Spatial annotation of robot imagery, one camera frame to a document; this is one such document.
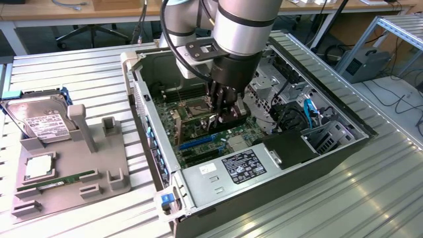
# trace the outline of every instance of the warning label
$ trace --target warning label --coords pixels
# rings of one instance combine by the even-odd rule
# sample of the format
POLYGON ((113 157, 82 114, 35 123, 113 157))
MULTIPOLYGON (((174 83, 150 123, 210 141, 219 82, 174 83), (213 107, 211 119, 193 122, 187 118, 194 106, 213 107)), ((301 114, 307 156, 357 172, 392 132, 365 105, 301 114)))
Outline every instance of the warning label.
POLYGON ((69 135, 70 131, 61 114, 26 118, 26 122, 39 139, 69 135))
POLYGON ((237 184, 249 181, 267 172, 253 150, 247 150, 223 159, 222 162, 237 184))

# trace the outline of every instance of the metal slatted surface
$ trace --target metal slatted surface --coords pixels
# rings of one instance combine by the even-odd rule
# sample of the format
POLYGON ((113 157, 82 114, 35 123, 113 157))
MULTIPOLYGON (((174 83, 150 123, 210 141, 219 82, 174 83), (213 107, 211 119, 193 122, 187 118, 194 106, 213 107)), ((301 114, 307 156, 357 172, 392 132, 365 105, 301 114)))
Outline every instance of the metal slatted surface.
MULTIPOLYGON (((421 236, 423 228, 423 156, 393 123, 370 108, 359 92, 290 35, 273 33, 295 58, 351 106, 380 136, 330 173, 242 218, 202 237, 406 237, 421 236)), ((10 190, 15 180, 19 132, 6 118, 0 145, 0 234, 23 237, 170 237, 153 205, 154 185, 141 139, 129 111, 119 78, 119 53, 145 48, 106 48, 19 57, 11 88, 27 90, 66 84, 77 102, 87 105, 89 123, 114 115, 125 121, 125 142, 134 190, 106 201, 74 208, 26 223, 10 224, 10 190), (42 64, 43 72, 34 70, 42 64)))
POLYGON ((384 16, 378 25, 423 50, 423 15, 384 16))

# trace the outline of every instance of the hard drive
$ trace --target hard drive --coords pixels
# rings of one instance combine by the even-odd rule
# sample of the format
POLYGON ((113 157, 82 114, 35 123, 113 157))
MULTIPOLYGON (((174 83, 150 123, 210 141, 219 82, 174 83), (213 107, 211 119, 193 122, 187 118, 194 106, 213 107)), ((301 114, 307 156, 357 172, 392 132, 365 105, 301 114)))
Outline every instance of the hard drive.
POLYGON ((9 92, 0 101, 3 112, 17 123, 25 138, 38 137, 45 143, 70 139, 70 131, 77 130, 67 115, 69 105, 73 101, 66 88, 9 92))

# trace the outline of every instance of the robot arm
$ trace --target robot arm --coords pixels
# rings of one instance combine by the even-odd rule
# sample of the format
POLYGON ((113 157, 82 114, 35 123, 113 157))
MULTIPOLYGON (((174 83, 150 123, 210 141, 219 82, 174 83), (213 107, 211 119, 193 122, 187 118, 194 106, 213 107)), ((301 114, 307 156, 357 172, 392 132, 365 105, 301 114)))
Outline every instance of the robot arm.
POLYGON ((282 0, 163 1, 163 37, 171 41, 181 69, 209 82, 215 123, 247 116, 243 93, 257 72, 281 5, 282 0), (214 17, 211 21, 205 7, 214 17), (213 39, 195 41, 197 27, 213 29, 213 39), (211 63, 210 76, 193 67, 205 62, 211 63))

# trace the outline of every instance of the motherboard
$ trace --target motherboard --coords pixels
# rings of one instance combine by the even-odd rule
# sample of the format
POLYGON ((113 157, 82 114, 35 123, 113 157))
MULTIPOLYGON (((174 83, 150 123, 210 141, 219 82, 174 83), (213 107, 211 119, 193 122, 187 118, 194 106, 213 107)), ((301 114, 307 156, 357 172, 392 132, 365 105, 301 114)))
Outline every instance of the motherboard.
POLYGON ((206 96, 167 103, 154 99, 162 124, 179 164, 189 168, 223 155, 249 148, 265 136, 255 118, 229 130, 210 134, 206 119, 214 116, 206 96))

